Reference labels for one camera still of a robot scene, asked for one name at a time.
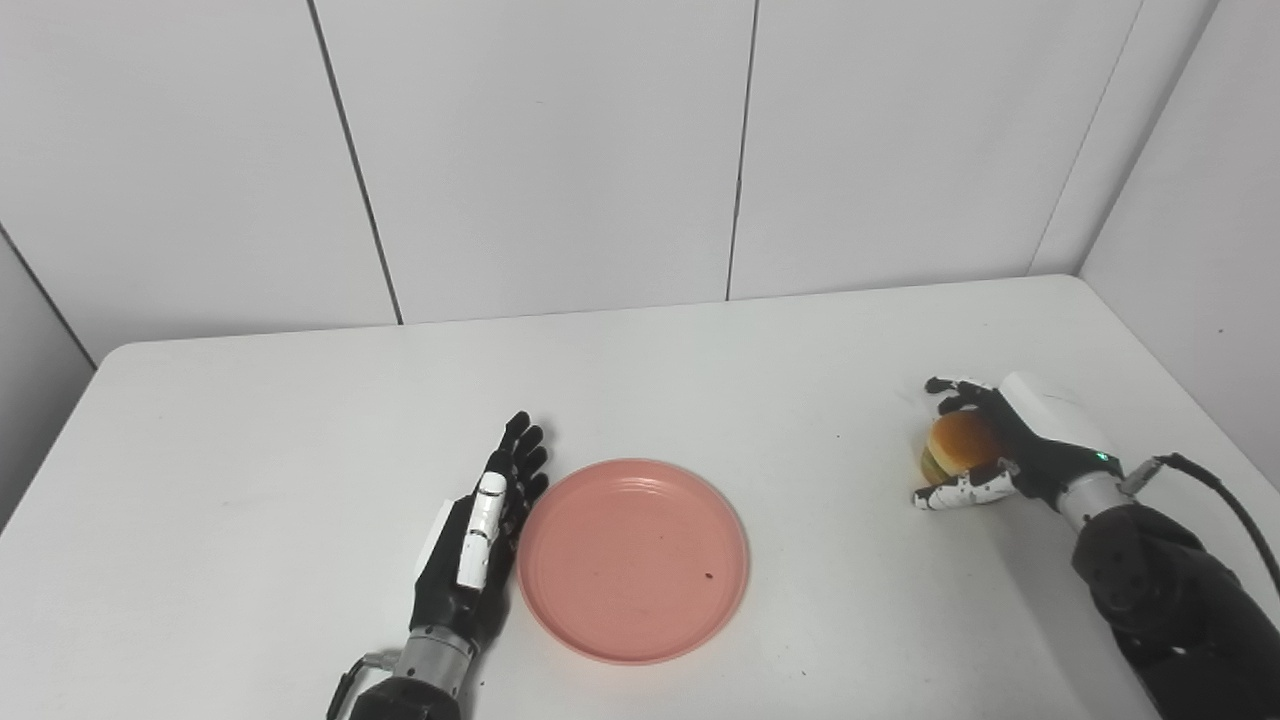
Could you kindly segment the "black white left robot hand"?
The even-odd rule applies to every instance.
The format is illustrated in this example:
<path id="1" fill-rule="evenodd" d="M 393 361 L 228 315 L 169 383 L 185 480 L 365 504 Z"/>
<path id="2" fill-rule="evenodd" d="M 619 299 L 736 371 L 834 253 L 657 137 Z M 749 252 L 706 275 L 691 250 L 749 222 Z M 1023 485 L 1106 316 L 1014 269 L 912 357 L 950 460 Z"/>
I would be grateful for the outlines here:
<path id="1" fill-rule="evenodd" d="M 499 634 L 524 528 L 549 479 L 544 432 L 526 411 L 507 423 L 472 491 L 448 503 L 415 582 L 410 628 L 445 628 L 477 652 Z"/>

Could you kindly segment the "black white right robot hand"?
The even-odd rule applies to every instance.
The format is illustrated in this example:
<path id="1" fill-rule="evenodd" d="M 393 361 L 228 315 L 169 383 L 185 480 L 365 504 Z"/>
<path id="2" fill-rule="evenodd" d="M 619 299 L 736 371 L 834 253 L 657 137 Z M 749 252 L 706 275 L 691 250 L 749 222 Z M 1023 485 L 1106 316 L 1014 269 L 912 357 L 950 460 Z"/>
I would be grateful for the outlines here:
<path id="1" fill-rule="evenodd" d="M 916 509 L 941 511 L 1039 500 L 1075 527 L 1125 503 L 1123 465 L 1083 406 L 1062 389 L 1014 372 L 989 386 L 963 377 L 925 382 L 938 416 L 925 434 Z"/>

